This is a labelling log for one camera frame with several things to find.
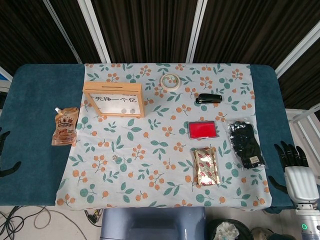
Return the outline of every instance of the plastic bag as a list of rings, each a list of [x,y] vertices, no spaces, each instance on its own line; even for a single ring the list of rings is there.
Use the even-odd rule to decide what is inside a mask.
[[[213,240],[234,240],[239,234],[239,230],[234,224],[224,221],[216,228]]]
[[[245,119],[227,122],[231,146],[246,169],[265,165],[260,146],[255,138],[254,126]]]

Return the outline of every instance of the glove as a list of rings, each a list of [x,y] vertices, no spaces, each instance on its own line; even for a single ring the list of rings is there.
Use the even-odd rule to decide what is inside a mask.
[[[250,123],[236,121],[229,126],[229,129],[232,147],[246,169],[265,164],[260,146],[255,138],[254,128]]]

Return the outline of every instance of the robotic arm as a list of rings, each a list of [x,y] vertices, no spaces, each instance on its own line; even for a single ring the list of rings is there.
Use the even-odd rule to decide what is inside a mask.
[[[284,171],[286,187],[269,176],[272,185],[289,195],[294,206],[296,220],[303,240],[320,240],[320,211],[314,209],[319,199],[316,179],[304,151],[281,141],[283,149],[275,144]]]

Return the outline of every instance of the gold foil package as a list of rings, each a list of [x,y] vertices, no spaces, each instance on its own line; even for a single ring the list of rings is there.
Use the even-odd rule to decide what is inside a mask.
[[[202,186],[219,184],[215,150],[212,148],[197,149],[194,152],[197,184]]]

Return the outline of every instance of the tape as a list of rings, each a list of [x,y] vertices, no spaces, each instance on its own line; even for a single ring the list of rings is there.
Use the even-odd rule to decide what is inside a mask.
[[[164,90],[173,92],[181,86],[181,80],[178,75],[167,73],[160,78],[160,85]]]

